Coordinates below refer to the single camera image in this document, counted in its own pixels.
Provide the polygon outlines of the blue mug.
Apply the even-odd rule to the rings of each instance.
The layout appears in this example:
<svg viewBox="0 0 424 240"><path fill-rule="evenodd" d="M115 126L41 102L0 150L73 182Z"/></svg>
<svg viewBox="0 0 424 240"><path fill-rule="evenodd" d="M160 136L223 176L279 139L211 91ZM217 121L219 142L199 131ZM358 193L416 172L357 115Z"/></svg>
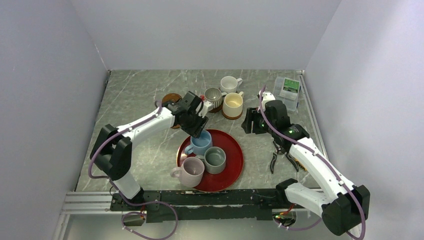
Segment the blue mug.
<svg viewBox="0 0 424 240"><path fill-rule="evenodd" d="M207 130L203 130L199 137L191 136L189 139L189 145L184 149L186 155L204 155L213 146L212 135Z"/></svg>

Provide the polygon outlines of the cream yellow mug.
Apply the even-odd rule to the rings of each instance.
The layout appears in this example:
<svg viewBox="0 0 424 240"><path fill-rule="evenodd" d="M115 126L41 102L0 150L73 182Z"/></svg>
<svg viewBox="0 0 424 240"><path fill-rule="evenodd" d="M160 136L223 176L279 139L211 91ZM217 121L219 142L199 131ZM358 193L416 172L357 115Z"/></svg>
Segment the cream yellow mug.
<svg viewBox="0 0 424 240"><path fill-rule="evenodd" d="M224 111L226 115L231 117L238 116L240 113L243 112L243 97L243 91L239 93L228 93L223 100L222 111Z"/></svg>

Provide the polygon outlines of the grey-green mug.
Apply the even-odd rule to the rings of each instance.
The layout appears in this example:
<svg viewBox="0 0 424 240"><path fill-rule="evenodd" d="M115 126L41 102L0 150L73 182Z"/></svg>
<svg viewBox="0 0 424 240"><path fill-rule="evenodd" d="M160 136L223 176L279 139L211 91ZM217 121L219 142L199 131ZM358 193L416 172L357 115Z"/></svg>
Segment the grey-green mug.
<svg viewBox="0 0 424 240"><path fill-rule="evenodd" d="M209 174L220 174L226 167L226 153L217 146L210 147L200 159Z"/></svg>

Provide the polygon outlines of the white mug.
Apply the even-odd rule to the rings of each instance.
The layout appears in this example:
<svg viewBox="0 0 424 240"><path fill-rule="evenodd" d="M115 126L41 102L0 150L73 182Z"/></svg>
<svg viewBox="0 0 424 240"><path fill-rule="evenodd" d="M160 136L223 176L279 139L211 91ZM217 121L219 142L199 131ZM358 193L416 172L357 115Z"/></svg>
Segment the white mug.
<svg viewBox="0 0 424 240"><path fill-rule="evenodd" d="M242 78L235 78L233 76L225 76L220 80L220 90L224 93L236 93L238 87L242 84Z"/></svg>

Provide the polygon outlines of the grey ribbed mug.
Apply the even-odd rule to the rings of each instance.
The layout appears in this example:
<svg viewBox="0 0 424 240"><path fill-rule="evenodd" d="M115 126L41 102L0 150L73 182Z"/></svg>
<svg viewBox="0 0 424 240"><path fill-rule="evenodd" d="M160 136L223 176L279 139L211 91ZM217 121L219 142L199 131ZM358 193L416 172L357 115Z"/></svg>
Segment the grey ribbed mug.
<svg viewBox="0 0 424 240"><path fill-rule="evenodd" d="M220 89L216 87L210 87L206 89L204 93L205 100L209 101L213 109L218 108L224 100L224 97L227 95L227 92L222 92Z"/></svg>

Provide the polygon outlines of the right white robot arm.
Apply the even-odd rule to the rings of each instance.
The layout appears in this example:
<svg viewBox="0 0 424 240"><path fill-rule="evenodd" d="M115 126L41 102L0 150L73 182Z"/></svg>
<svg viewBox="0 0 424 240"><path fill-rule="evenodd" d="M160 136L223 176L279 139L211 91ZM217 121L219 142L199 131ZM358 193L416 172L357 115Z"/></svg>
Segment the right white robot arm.
<svg viewBox="0 0 424 240"><path fill-rule="evenodd" d="M303 167L318 183L321 192L309 189L290 178L275 187L272 201L280 207L300 205L321 217L327 229L336 236L348 234L360 225L365 227L369 214L370 192L344 177L322 155L309 133L299 124L290 122L286 106L280 100L265 103L264 109L249 107L241 125L247 134L273 137L296 167Z"/></svg>

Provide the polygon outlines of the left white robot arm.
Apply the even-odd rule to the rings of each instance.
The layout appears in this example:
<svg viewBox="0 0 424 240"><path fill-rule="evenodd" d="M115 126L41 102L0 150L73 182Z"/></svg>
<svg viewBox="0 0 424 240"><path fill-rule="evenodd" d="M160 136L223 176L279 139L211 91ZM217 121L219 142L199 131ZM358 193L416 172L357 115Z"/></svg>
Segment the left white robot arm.
<svg viewBox="0 0 424 240"><path fill-rule="evenodd" d="M133 149L159 131L177 125L191 137L198 138L209 120L206 114L213 108L210 101L191 91L176 101L156 101L155 106L156 110L131 123L118 127L105 125L89 156L89 177L95 178L92 168L96 165L104 172L102 178L111 181L131 210L139 209L145 201L144 190L131 173Z"/></svg>

